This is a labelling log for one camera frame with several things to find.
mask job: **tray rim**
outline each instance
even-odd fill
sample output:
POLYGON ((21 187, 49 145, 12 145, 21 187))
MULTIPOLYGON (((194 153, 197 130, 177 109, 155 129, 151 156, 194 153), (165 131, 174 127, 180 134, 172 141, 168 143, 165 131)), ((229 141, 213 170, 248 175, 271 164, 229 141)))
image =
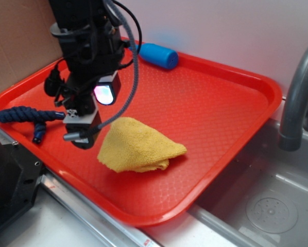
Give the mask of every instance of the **tray rim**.
MULTIPOLYGON (((84 194, 89 200, 94 202, 97 206, 101 207, 107 213, 111 214, 113 217, 118 220, 123 221, 124 223, 142 227, 142 226, 153 226, 161 224, 167 220, 170 220, 184 211, 186 211, 196 200, 196 198, 210 185, 210 183, 219 175, 220 171, 222 171, 228 163, 231 161, 230 155, 227 155, 230 152, 237 154, 243 146, 255 135, 255 133, 262 127, 262 125, 269 119, 271 114, 278 108, 282 101, 282 92, 280 87, 277 85, 275 81, 272 79, 252 73, 243 69, 235 68, 232 66, 220 64, 217 62, 205 60, 198 57, 193 57, 191 55, 183 54, 181 52, 179 54, 179 64, 178 66, 186 67, 192 70, 196 70, 200 73, 204 73, 203 69, 206 70, 206 74, 219 74, 219 78, 225 79, 252 89, 255 89, 262 93, 265 98, 268 100, 268 107, 266 110, 258 117, 251 128, 249 128, 244 134, 231 146, 231 148, 226 152, 226 154, 214 164, 214 166, 208 171, 204 177, 194 186, 194 189, 190 191, 180 202, 173 208, 168 209, 163 214, 151 215, 151 216, 135 216, 129 213, 122 211, 116 205, 108 201, 103 195, 98 193, 96 190, 89 187, 80 179, 77 179, 68 173, 68 167, 64 170, 64 175, 56 173, 72 187, 77 189, 80 193, 84 194), (241 80, 234 81, 231 80, 231 77, 242 78, 241 80), (253 83, 253 80, 256 80, 260 83, 260 86, 256 83, 253 83)), ((16 83, 12 87, 0 93, 0 110, 4 109, 9 101, 11 101, 11 94, 13 95, 13 99, 21 96, 24 92, 32 89, 33 87, 39 85, 44 81, 50 70, 55 66, 57 61, 52 64, 46 66, 45 68, 35 72, 29 77, 21 80, 16 83)), ((65 69, 66 64, 60 63, 60 69, 65 69)), ((36 147, 32 144, 30 140, 28 140, 24 135, 16 131, 10 125, 4 125, 0 123, 0 128, 8 133, 13 139, 17 140, 19 143, 24 145, 28 150, 33 152, 38 158, 41 158, 44 163, 56 164, 56 160, 51 155, 45 155, 43 159, 43 155, 41 155, 40 148, 36 147)))

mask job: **white backdrop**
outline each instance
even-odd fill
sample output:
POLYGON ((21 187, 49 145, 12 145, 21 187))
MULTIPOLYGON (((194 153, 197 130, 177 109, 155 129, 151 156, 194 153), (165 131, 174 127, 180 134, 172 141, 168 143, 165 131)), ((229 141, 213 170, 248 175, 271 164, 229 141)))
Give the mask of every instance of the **white backdrop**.
POLYGON ((144 42, 265 75, 284 95, 308 47, 308 0, 120 2, 138 18, 144 42))

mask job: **yellow cloth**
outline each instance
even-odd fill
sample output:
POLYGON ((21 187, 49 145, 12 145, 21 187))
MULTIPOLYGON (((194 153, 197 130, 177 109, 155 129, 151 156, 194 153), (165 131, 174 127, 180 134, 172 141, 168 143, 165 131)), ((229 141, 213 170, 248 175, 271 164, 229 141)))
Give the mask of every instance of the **yellow cloth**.
POLYGON ((186 151, 184 145, 173 142, 157 130, 133 118, 120 117, 111 124, 98 160, 116 172, 165 170, 169 158, 186 151))

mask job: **orange-red plastic tray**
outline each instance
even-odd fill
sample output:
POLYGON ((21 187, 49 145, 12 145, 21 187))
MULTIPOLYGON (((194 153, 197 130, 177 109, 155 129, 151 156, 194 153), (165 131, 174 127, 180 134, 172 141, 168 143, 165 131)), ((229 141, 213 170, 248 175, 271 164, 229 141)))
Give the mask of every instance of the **orange-red plastic tray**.
MULTIPOLYGON (((1 124, 45 165, 115 218, 134 226, 156 225, 184 212, 279 106, 282 94, 266 77, 179 54, 170 71, 140 61, 136 96, 124 116, 147 124, 184 144, 184 156, 164 170, 115 173, 97 160, 104 128, 90 150, 63 140, 61 121, 49 122, 40 145, 31 142, 31 123, 1 124)), ((45 95, 43 81, 54 64, 0 94, 0 110, 25 105, 60 110, 45 95)), ((61 64, 62 75, 68 70, 61 64)), ((124 104, 133 69, 119 72, 122 89, 112 106, 99 105, 102 120, 124 104)))

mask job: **blue cylinder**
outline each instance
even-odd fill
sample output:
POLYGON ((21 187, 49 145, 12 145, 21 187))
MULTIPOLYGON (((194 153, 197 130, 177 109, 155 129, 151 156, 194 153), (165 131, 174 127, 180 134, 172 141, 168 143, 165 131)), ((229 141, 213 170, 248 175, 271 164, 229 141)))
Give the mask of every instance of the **blue cylinder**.
POLYGON ((179 59, 176 51, 150 43, 142 44, 139 56, 149 63, 166 69, 176 67, 179 59))

